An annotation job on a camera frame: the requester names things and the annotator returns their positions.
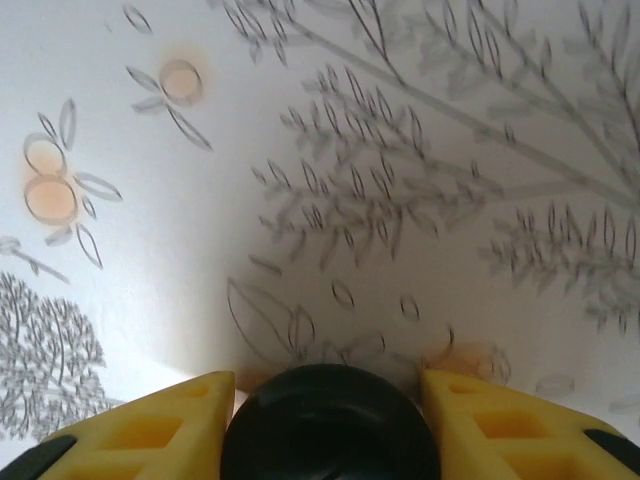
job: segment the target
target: gray tree drawing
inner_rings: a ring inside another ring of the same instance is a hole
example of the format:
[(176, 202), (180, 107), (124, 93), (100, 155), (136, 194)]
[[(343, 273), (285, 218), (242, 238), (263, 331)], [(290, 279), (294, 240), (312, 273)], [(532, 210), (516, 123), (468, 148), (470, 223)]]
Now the gray tree drawing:
[[(286, 68), (291, 49), (313, 45), (339, 64), (303, 81), (308, 109), (293, 106), (280, 118), (296, 135), (297, 171), (277, 159), (253, 169), (266, 198), (279, 205), (275, 216), (259, 220), (275, 242), (291, 245), (293, 261), (311, 242), (321, 245), (322, 270), (339, 249), (351, 251), (356, 266), (376, 248), (395, 259), (408, 228), (437, 239), (508, 203), (514, 218), (495, 218), (495, 238), (479, 248), (492, 274), (505, 272), (514, 287), (528, 282), (539, 293), (554, 284), (566, 293), (581, 288), (585, 316), (598, 330), (614, 322), (626, 335), (632, 321), (640, 329), (640, 43), (633, 2), (578, 0), (561, 38), (527, 25), (518, 0), (222, 5), (255, 63), (272, 58)], [(342, 22), (353, 38), (325, 34), (318, 17)], [(396, 59), (408, 55), (415, 67), (401, 68)], [(558, 79), (565, 63), (581, 73), (578, 82)], [(445, 92), (416, 81), (427, 75), (444, 78)], [(484, 114), (459, 103), (482, 98), (489, 86), (503, 95), (488, 100)], [(460, 141), (491, 143), (548, 179), (510, 186), (500, 172), (486, 176), (475, 159), (461, 166), (437, 158), (429, 136), (435, 117), (466, 130), (471, 138)], [(589, 162), (613, 180), (590, 172), (577, 153), (528, 140), (534, 117), (580, 135), (593, 151)], [(586, 220), (574, 214), (577, 193), (593, 204)]]
[(0, 273), (0, 432), (47, 435), (119, 404), (94, 367), (104, 354), (89, 319), (63, 299), (39, 297)]

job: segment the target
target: rectangular hole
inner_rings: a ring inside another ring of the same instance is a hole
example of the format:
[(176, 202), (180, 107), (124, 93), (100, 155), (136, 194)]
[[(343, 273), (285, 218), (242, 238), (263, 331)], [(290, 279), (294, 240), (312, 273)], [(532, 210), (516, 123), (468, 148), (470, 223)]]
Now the rectangular hole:
[(543, 438), (551, 434), (531, 413), (518, 410), (482, 412), (473, 416), (487, 438)]
[(466, 395), (469, 393), (478, 393), (477, 390), (471, 388), (471, 387), (465, 387), (464, 385), (456, 385), (455, 383), (452, 385), (449, 385), (449, 390), (451, 390), (453, 393), (457, 394), (457, 395)]
[(517, 453), (503, 458), (521, 480), (604, 480), (568, 454)]
[(209, 387), (206, 385), (198, 385), (191, 389), (180, 392), (181, 397), (204, 397), (209, 392)]
[(161, 415), (145, 415), (131, 419), (109, 435), (102, 448), (129, 450), (164, 448), (180, 428), (182, 419)]
[(141, 465), (105, 465), (77, 468), (65, 480), (134, 480), (142, 471)]

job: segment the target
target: orange fruit drawing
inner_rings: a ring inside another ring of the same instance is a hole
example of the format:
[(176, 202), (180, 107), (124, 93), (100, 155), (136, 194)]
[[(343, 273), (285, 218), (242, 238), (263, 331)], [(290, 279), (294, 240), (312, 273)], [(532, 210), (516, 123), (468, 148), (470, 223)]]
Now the orange fruit drawing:
[(67, 173), (64, 152), (48, 135), (29, 135), (23, 145), (24, 158), (31, 169), (39, 175), (59, 175)]
[(186, 60), (166, 63), (160, 70), (160, 86), (167, 98), (177, 105), (193, 105), (203, 94), (202, 78)]
[(33, 218), (45, 225), (67, 225), (78, 216), (73, 188), (56, 175), (31, 179), (24, 188), (24, 200)]

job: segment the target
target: black wheel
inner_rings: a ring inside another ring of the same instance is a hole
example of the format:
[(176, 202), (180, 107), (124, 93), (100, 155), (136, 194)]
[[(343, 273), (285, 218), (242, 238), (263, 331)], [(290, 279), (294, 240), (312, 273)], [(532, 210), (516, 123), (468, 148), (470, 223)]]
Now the black wheel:
[(386, 380), (353, 367), (282, 373), (240, 407), (221, 480), (439, 480), (438, 450), (418, 409)]

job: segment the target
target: line drawing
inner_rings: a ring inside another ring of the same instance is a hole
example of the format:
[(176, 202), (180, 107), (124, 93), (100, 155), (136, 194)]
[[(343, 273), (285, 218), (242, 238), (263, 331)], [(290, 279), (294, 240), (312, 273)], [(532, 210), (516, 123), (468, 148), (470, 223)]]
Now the line drawing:
[(341, 280), (331, 282), (331, 292), (333, 293), (333, 298), (342, 308), (350, 311), (356, 309), (356, 303), (351, 294), (351, 290), (349, 290), (349, 287), (347, 287), (344, 282)]
[(122, 5), (122, 12), (131, 26), (135, 28), (138, 33), (143, 35), (153, 35), (153, 30), (151, 29), (149, 22), (136, 7), (130, 3), (125, 3)]
[[(218, 2), (216, 0), (208, 0), (208, 3), (212, 8), (215, 8)], [(286, 31), (286, 22), (295, 17), (296, 8), (293, 0), (285, 0), (283, 2), (282, 13), (287, 20), (283, 20), (275, 14), (271, 16), (269, 23), (273, 33), (267, 33), (250, 6), (245, 2), (235, 2), (235, 6), (231, 6), (229, 2), (223, 3), (227, 17), (236, 27), (238, 35), (249, 44), (249, 55), (254, 64), (260, 63), (263, 59), (265, 49), (270, 49), (275, 52), (280, 63), (287, 67), (286, 49), (288, 47), (313, 44), (305, 35)]]
[(120, 405), (105, 395), (95, 367), (104, 354), (78, 306), (40, 297), (0, 273), (0, 431), (41, 441), (53, 432)]
[(48, 265), (45, 265), (41, 261), (36, 260), (30, 255), (27, 255), (26, 253), (22, 252), (21, 248), (22, 248), (22, 244), (20, 243), (20, 240), (18, 240), (16, 237), (10, 237), (6, 235), (0, 236), (0, 255), (4, 255), (7, 257), (13, 256), (15, 258), (19, 258), (20, 260), (27, 262), (31, 267), (31, 270), (33, 271), (33, 273), (35, 273), (36, 276), (39, 276), (40, 272), (44, 272), (51, 275), (52, 277), (57, 278), (58, 280), (66, 284), (70, 283), (69, 279), (65, 277), (62, 273), (49, 267)]
[(491, 274), (510, 272), (515, 288), (530, 281), (538, 294), (555, 282), (564, 283), (565, 294), (582, 285), (582, 295), (589, 299), (585, 314), (598, 331), (613, 322), (624, 336), (630, 322), (640, 324), (635, 217), (616, 225), (611, 209), (605, 207), (581, 224), (568, 203), (563, 207), (555, 201), (544, 217), (516, 209), (513, 221), (494, 220), (503, 238), (478, 249), (490, 263)]
[[(96, 208), (88, 195), (112, 202), (122, 201), (122, 195), (116, 187), (95, 175), (69, 172), (67, 156), (73, 150), (77, 130), (77, 108), (73, 99), (68, 99), (62, 106), (57, 128), (46, 115), (38, 113), (38, 118), (44, 133), (31, 133), (23, 143), (24, 160), (33, 172), (23, 190), (27, 211), (42, 225), (56, 228), (45, 239), (48, 246), (64, 245), (75, 235), (87, 259), (102, 269), (94, 236), (80, 220), (80, 207), (96, 220)], [(15, 249), (13, 255), (22, 254)], [(57, 272), (35, 260), (21, 258), (30, 262), (34, 272), (40, 268), (60, 278)]]
[(291, 368), (305, 363), (343, 363), (365, 367), (387, 353), (384, 335), (369, 330), (344, 345), (320, 340), (312, 314), (288, 306), (256, 285), (228, 281), (229, 311), (246, 345), (268, 365)]
[(276, 275), (278, 277), (282, 276), (282, 269), (279, 266), (277, 266), (275, 263), (270, 262), (269, 260), (260, 258), (257, 255), (249, 255), (249, 260), (255, 266), (262, 268), (263, 270), (271, 273), (272, 275)]
[[(336, 68), (330, 62), (316, 79), (303, 82), (313, 97), (308, 114), (292, 107), (281, 116), (282, 123), (298, 133), (298, 148), (305, 154), (311, 150), (301, 165), (306, 185), (290, 181), (293, 176), (277, 161), (269, 160), (266, 169), (253, 169), (267, 198), (282, 201), (275, 219), (259, 220), (274, 241), (290, 239), (293, 260), (312, 241), (323, 242), (321, 270), (328, 268), (340, 249), (351, 250), (356, 267), (380, 244), (394, 260), (411, 223), (435, 241), (443, 233), (477, 220), (494, 203), (589, 192), (609, 211), (608, 232), (614, 224), (618, 229), (625, 224), (624, 241), (619, 232), (615, 249), (601, 252), (604, 257), (597, 265), (592, 257), (587, 268), (582, 263), (567, 265), (563, 260), (555, 263), (555, 271), (538, 266), (525, 269), (529, 272), (526, 275), (517, 275), (512, 270), (514, 283), (535, 271), (542, 293), (547, 284), (571, 273), (569, 278), (597, 286), (592, 293), (598, 298), (589, 301), (586, 312), (597, 319), (599, 329), (611, 319), (626, 334), (633, 318), (638, 319), (640, 329), (636, 293), (640, 291), (640, 273), (635, 260), (629, 260), (635, 259), (638, 248), (636, 219), (640, 215), (640, 110), (636, 108), (640, 94), (635, 88), (640, 81), (640, 46), (631, 38), (634, 22), (629, 2), (592, 9), (576, 1), (578, 33), (560, 39), (540, 35), (538, 29), (524, 25), (517, 0), (505, 0), (502, 9), (481, 0), (439, 0), (424, 4), (417, 12), (405, 12), (403, 2), (382, 0), (301, 3), (311, 7), (312, 13), (350, 25), (353, 42), (342, 44), (323, 35), (307, 10), (285, 8), (276, 2), (225, 3), (240, 36), (249, 37), (260, 47), (271, 48), (270, 39), (280, 31), (283, 37), (303, 37), (304, 45), (321, 47), (343, 63)], [(608, 28), (614, 32), (610, 42), (603, 35)], [(285, 50), (293, 46), (282, 45)], [(350, 48), (357, 45), (364, 45), (366, 53), (353, 53)], [(408, 52), (418, 53), (417, 73), (446, 73), (446, 99), (408, 80), (410, 72), (395, 62), (396, 54)], [(554, 78), (559, 62), (573, 62), (582, 70), (584, 84), (578, 86), (576, 98)], [(372, 77), (377, 85), (365, 86), (358, 72)], [(478, 95), (491, 83), (502, 88), (506, 97), (486, 105), (486, 118), (458, 106), (458, 101)], [(404, 105), (392, 105), (387, 89), (403, 94), (407, 99)], [(555, 178), (510, 188), (500, 178), (483, 176), (479, 168), (482, 159), (469, 159), (470, 168), (463, 171), (446, 159), (432, 158), (426, 120), (413, 110), (416, 104), (465, 127), (475, 141), (493, 142), (511, 151), (514, 159), (541, 167)], [(545, 145), (527, 143), (520, 122), (533, 115), (557, 121), (559, 128), (582, 135), (596, 152), (595, 160), (619, 185), (588, 173), (570, 157), (550, 153)], [(377, 153), (380, 164), (363, 166), (363, 152), (369, 158)], [(331, 173), (319, 171), (315, 164), (311, 167), (310, 157), (319, 161), (331, 156), (336, 160)], [(422, 171), (414, 177), (398, 178), (395, 166), (399, 162), (417, 165)], [(445, 190), (443, 185), (450, 182), (442, 176), (434, 178), (434, 171), (453, 179), (457, 191)], [(574, 225), (564, 223), (558, 228), (570, 231)], [(525, 249), (537, 245), (530, 240)], [(605, 249), (613, 240), (607, 238)], [(553, 242), (548, 238), (545, 242), (552, 248)], [(493, 262), (496, 255), (484, 258)], [(527, 255), (518, 253), (515, 263), (520, 265)]]
[[(340, 295), (345, 295), (344, 284), (334, 281), (332, 288), (336, 284)], [(350, 299), (351, 296), (345, 299), (348, 309), (352, 308)], [(227, 302), (244, 343), (270, 367), (288, 369), (310, 363), (360, 368), (384, 365), (392, 368), (397, 378), (410, 378), (412, 391), (419, 383), (421, 366), (473, 375), (503, 385), (511, 378), (511, 364), (504, 349), (487, 342), (455, 343), (452, 328), (443, 351), (412, 358), (411, 354), (390, 348), (384, 333), (377, 329), (367, 328), (341, 342), (323, 338), (312, 312), (295, 301), (288, 304), (257, 285), (229, 278)]]
[(200, 73), (186, 60), (171, 60), (164, 64), (156, 80), (134, 67), (126, 67), (129, 76), (139, 86), (154, 94), (131, 107), (138, 115), (158, 115), (167, 112), (182, 135), (203, 150), (213, 150), (211, 143), (178, 111), (191, 107), (204, 95)]
[(457, 343), (449, 327), (449, 343), (443, 351), (423, 355), (423, 369), (446, 370), (506, 385), (511, 380), (511, 362), (506, 351), (494, 343)]
[(404, 294), (400, 297), (400, 310), (402, 316), (408, 321), (415, 323), (420, 321), (420, 308), (412, 295)]

